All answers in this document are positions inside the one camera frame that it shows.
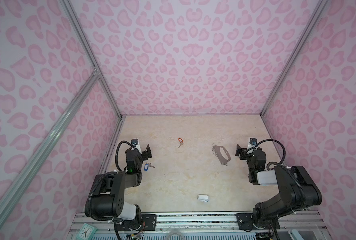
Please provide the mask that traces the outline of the red tagged key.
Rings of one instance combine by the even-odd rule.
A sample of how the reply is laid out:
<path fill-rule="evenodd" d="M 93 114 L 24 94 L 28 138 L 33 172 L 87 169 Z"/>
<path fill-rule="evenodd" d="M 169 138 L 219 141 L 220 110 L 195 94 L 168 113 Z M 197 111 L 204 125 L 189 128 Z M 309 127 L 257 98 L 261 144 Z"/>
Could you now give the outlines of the red tagged key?
<path fill-rule="evenodd" d="M 184 144 L 184 141 L 182 138 L 178 138 L 179 141 L 179 148 Z"/>

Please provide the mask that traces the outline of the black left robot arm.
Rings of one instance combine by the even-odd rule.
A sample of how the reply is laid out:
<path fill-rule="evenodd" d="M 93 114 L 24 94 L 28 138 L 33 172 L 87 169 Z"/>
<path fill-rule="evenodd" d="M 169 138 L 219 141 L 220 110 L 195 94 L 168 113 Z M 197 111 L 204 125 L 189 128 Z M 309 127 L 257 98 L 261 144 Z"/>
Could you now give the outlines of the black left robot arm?
<path fill-rule="evenodd" d="M 87 217 L 100 222 L 113 222 L 120 231 L 141 230 L 145 222 L 138 205 L 125 201 L 125 189 L 138 187 L 143 178 L 143 162 L 152 157 L 150 146 L 145 151 L 125 151 L 127 170 L 96 175 L 84 208 Z"/>

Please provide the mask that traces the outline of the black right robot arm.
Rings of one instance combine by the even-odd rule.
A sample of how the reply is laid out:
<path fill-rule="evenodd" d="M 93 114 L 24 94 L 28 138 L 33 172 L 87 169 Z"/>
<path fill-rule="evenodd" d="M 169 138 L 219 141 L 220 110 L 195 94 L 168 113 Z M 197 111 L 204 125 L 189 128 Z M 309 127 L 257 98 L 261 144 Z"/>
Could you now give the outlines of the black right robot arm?
<path fill-rule="evenodd" d="M 279 191 L 269 200 L 257 203 L 250 214 L 236 214 L 240 230 L 267 229 L 276 233 L 281 217 L 322 203 L 322 194 L 304 167 L 267 163 L 266 153 L 257 144 L 249 144 L 247 148 L 237 145 L 236 156 L 246 161 L 251 184 L 276 185 Z"/>

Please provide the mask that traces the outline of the blue tagged key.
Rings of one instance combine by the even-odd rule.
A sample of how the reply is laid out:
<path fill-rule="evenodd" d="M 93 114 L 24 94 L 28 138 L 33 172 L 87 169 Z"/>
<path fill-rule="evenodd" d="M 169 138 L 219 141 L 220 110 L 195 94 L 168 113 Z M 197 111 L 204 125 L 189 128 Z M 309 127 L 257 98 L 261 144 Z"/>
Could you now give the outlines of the blue tagged key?
<path fill-rule="evenodd" d="M 153 166 L 151 163 L 147 163 L 144 166 L 144 171 L 147 172 L 151 168 L 155 168 L 155 166 Z"/>

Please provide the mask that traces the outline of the small white plastic object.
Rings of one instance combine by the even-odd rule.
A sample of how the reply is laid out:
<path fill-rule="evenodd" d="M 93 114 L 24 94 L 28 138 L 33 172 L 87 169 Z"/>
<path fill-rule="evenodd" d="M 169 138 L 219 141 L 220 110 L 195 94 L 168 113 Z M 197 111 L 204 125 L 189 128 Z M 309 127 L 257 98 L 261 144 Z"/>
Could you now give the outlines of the small white plastic object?
<path fill-rule="evenodd" d="M 202 202 L 208 202 L 209 196 L 208 195 L 198 195 L 198 200 Z"/>

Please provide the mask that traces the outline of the teal alarm clock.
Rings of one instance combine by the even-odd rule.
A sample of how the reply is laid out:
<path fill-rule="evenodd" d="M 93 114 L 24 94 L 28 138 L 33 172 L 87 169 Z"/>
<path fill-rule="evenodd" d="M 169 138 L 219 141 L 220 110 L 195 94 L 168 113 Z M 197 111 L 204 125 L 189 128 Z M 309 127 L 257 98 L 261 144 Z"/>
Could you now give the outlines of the teal alarm clock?
<path fill-rule="evenodd" d="M 91 240 L 93 236 L 95 235 L 97 231 L 97 228 L 89 225 L 89 224 L 83 224 L 81 229 L 76 235 L 77 240 Z"/>

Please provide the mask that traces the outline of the teal box corner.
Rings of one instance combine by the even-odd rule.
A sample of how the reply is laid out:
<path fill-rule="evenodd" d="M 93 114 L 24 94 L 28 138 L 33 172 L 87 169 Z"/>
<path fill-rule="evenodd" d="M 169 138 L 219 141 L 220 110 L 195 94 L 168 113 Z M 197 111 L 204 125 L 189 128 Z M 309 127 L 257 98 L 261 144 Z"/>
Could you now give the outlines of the teal box corner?
<path fill-rule="evenodd" d="M 289 230 L 288 234 L 289 234 L 291 240 L 304 240 L 304 238 L 301 236 L 301 234 L 297 230 L 294 230 L 294 229 Z"/>

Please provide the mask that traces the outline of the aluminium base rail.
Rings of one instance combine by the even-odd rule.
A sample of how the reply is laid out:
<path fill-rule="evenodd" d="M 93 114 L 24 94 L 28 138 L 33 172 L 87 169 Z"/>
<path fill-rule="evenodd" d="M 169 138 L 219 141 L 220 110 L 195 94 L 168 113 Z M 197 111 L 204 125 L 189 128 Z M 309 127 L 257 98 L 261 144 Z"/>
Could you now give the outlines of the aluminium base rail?
<path fill-rule="evenodd" d="M 273 230 L 239 229 L 236 214 L 250 212 L 145 212 L 143 240 L 269 240 Z M 329 240 L 327 225 L 317 211 L 301 211 L 279 219 L 277 234 L 282 240 L 291 240 L 288 231 L 297 230 L 304 240 Z"/>

